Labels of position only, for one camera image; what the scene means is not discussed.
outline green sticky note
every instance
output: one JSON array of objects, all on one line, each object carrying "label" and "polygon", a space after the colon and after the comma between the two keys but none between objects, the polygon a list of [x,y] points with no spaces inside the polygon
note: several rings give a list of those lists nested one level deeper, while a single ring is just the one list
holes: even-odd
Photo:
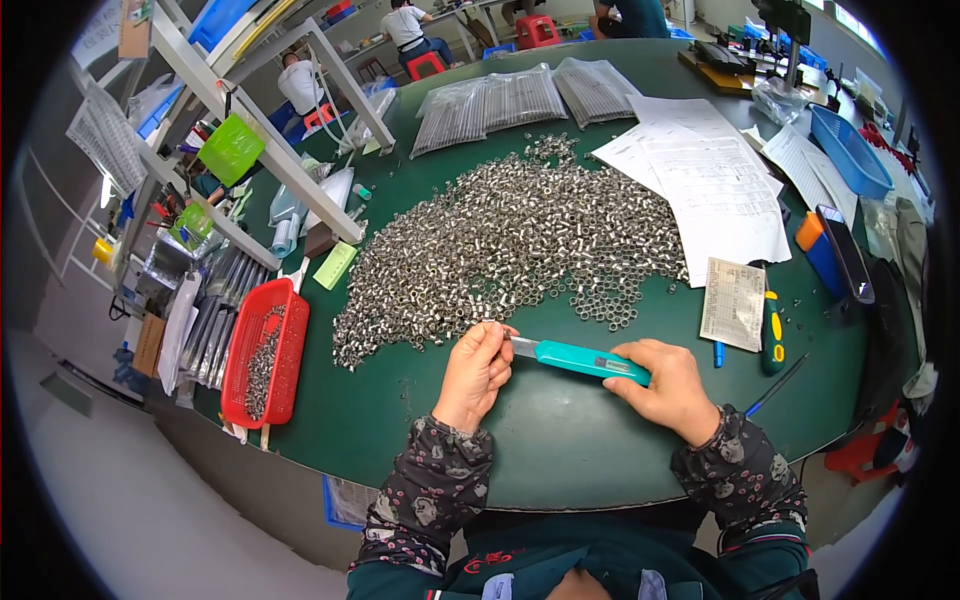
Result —
[{"label": "green sticky note", "polygon": [[317,273],[313,274],[313,278],[326,289],[332,290],[356,255],[357,249],[353,246],[346,242],[337,242],[330,251],[330,256],[326,258],[320,269],[317,269]]}]

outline cardboard box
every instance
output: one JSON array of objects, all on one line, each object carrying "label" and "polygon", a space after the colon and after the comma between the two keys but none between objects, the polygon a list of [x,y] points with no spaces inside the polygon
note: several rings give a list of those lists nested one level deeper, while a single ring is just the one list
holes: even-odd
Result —
[{"label": "cardboard box", "polygon": [[166,326],[166,321],[148,313],[143,319],[140,339],[133,354],[133,368],[154,379],[158,378],[156,362],[160,358],[160,344],[163,342],[163,330]]}]

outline chair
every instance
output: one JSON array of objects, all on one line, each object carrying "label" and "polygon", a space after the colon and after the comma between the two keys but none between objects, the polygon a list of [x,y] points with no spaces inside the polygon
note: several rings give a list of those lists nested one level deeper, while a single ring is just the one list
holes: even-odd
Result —
[{"label": "chair", "polygon": [[560,35],[553,26],[553,19],[543,14],[534,14],[516,22],[516,41],[521,50],[541,48],[560,43]]},{"label": "chair", "polygon": [[383,65],[380,64],[380,60],[376,58],[367,59],[361,62],[359,66],[357,66],[357,74],[360,76],[361,82],[364,82],[366,80],[364,78],[364,73],[366,73],[367,75],[370,75],[370,81],[372,82],[376,81],[376,69],[373,68],[374,66],[380,67],[380,70],[383,71],[384,75],[388,77],[390,76],[389,73],[387,73],[387,69],[383,68]]},{"label": "chair", "polygon": [[[420,67],[425,64],[433,65],[433,73],[427,73],[426,75],[420,74]],[[410,79],[414,80],[415,82],[430,77],[431,75],[436,75],[437,73],[443,73],[446,70],[440,63],[440,59],[437,57],[436,52],[428,52],[421,57],[416,57],[415,59],[407,62],[407,68],[410,70]]]},{"label": "chair", "polygon": [[309,130],[311,127],[317,127],[324,123],[329,123],[333,119],[337,118],[337,115],[333,113],[333,107],[329,102],[324,103],[320,106],[320,114],[317,114],[317,111],[314,110],[310,114],[303,117],[303,125]]}]

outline screwdriver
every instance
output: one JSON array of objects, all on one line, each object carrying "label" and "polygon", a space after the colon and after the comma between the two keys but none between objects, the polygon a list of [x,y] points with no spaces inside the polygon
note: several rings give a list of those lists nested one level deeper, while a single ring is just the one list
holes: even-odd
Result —
[{"label": "screwdriver", "polygon": [[597,377],[627,377],[643,387],[650,385],[649,371],[616,354],[550,340],[537,342],[511,336],[510,341],[514,345],[514,352],[520,356],[534,358],[544,365]]},{"label": "screwdriver", "polygon": [[767,263],[760,262],[763,269],[763,371],[773,375],[783,370],[783,361],[786,351],[783,349],[783,325],[780,323],[780,312],[777,308],[777,294],[770,289],[770,280],[767,279]]}]

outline window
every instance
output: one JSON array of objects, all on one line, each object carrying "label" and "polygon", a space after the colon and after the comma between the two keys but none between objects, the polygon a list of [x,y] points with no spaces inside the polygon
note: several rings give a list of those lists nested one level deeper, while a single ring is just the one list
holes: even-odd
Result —
[{"label": "window", "polygon": [[880,50],[880,44],[877,43],[876,38],[870,33],[866,25],[856,20],[849,11],[838,4],[835,5],[835,10],[837,21],[854,32],[860,39],[870,44],[874,50],[878,51],[881,55],[883,54],[883,51]]}]

